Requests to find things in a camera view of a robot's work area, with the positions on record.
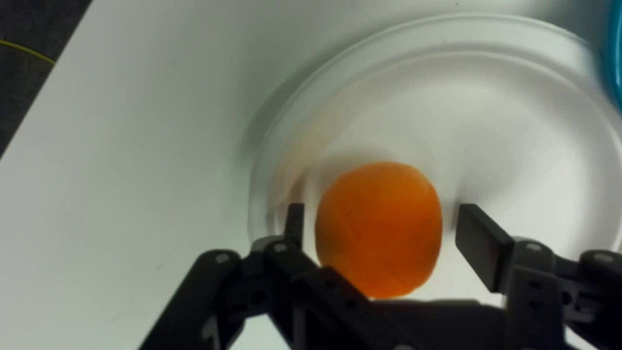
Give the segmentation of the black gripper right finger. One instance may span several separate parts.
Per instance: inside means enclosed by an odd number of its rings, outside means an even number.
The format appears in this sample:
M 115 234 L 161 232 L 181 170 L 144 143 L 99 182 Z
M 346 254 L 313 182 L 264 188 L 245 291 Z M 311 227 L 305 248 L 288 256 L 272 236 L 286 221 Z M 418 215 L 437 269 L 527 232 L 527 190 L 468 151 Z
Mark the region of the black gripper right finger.
M 461 203 L 455 244 L 488 291 L 505 289 L 515 238 L 478 203 Z

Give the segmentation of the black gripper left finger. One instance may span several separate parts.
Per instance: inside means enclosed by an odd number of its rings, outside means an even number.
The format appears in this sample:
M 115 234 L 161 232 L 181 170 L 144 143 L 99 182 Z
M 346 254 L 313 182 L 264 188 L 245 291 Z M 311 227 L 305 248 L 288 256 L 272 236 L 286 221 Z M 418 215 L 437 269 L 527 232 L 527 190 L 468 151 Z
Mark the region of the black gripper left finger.
M 286 211 L 284 236 L 292 240 L 297 248 L 303 246 L 303 225 L 305 205 L 301 201 L 292 201 Z

